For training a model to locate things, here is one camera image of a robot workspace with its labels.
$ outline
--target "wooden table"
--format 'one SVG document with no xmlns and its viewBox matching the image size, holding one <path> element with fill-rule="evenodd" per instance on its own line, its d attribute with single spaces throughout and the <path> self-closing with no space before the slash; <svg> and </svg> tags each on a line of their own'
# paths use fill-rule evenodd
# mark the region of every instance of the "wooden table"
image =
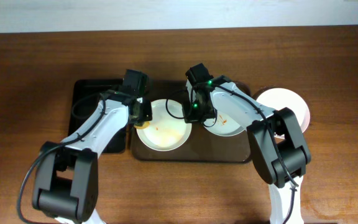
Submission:
<svg viewBox="0 0 358 224">
<path fill-rule="evenodd" d="M 306 100 L 303 218 L 358 223 L 358 26 L 0 34 L 0 223 L 20 223 L 22 178 L 46 140 L 66 136 L 76 80 L 126 68 L 184 80 L 200 62 L 254 93 L 279 86 Z M 31 207 L 33 180 L 23 212 L 52 222 Z M 141 162 L 126 151 L 100 158 L 97 209 L 108 223 L 259 223 L 270 199 L 252 164 Z"/>
</svg>

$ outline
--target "white wall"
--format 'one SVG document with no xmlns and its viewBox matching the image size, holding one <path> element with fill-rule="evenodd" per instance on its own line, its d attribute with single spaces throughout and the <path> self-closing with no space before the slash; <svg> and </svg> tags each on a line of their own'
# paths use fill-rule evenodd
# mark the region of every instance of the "white wall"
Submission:
<svg viewBox="0 0 358 224">
<path fill-rule="evenodd" d="M 358 24 L 358 0 L 0 0 L 0 32 Z"/>
</svg>

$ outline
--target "plate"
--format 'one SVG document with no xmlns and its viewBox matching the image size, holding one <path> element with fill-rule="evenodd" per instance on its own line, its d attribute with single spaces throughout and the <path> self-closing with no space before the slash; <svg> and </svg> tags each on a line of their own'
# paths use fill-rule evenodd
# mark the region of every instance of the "plate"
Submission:
<svg viewBox="0 0 358 224">
<path fill-rule="evenodd" d="M 205 126 L 211 126 L 215 122 L 215 118 L 207 119 L 204 124 Z M 212 127 L 205 127 L 209 132 L 218 136 L 235 136 L 244 131 L 244 128 L 235 122 L 229 115 L 218 111 L 216 124 Z"/>
<path fill-rule="evenodd" d="M 302 97 L 294 91 L 284 88 L 272 88 L 261 93 L 256 101 L 276 110 L 281 110 L 284 107 L 290 108 L 295 113 L 302 133 L 306 131 L 310 124 L 309 107 Z M 275 137 L 283 139 L 284 135 L 276 135 Z"/>
<path fill-rule="evenodd" d="M 149 127 L 136 129 L 139 139 L 147 147 L 157 151 L 171 151 L 180 147 L 191 133 L 191 124 L 186 124 L 183 119 L 172 118 L 167 113 L 166 101 L 153 101 L 153 120 L 150 121 Z M 168 109 L 174 116 L 183 117 L 180 103 L 169 100 Z"/>
</svg>

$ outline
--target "wood grain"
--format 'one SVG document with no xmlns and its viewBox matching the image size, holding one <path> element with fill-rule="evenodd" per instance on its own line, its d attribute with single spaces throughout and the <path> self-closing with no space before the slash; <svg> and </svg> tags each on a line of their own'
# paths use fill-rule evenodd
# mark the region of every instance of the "wood grain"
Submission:
<svg viewBox="0 0 358 224">
<path fill-rule="evenodd" d="M 307 223 L 358 223 L 358 26 L 0 34 L 0 223 L 20 223 L 15 203 L 30 163 L 68 129 L 74 82 L 126 68 L 183 80 L 203 62 L 255 93 L 299 93 L 312 120 L 312 162 L 302 186 Z M 23 211 L 51 222 L 30 205 Z M 99 160 L 97 209 L 108 223 L 259 223 L 266 184 L 252 164 L 141 162 L 129 151 Z"/>
</svg>

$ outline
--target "dark brown tray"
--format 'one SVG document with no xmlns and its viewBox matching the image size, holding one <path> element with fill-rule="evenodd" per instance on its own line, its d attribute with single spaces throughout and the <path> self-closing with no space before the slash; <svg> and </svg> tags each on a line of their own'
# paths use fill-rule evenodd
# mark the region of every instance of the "dark brown tray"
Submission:
<svg viewBox="0 0 358 224">
<path fill-rule="evenodd" d="M 241 83 L 236 85 L 250 95 L 249 88 Z M 172 92 L 184 89 L 185 82 L 154 81 L 152 91 L 145 98 L 151 101 L 167 98 Z M 173 96 L 172 100 L 182 102 L 188 98 L 187 92 Z M 233 162 L 251 161 L 248 136 L 245 131 L 231 136 L 221 137 L 207 131 L 202 124 L 193 124 L 188 140 L 172 151 L 156 151 L 139 139 L 136 129 L 132 129 L 129 149 L 136 159 L 143 161 L 183 161 L 183 162 Z"/>
</svg>

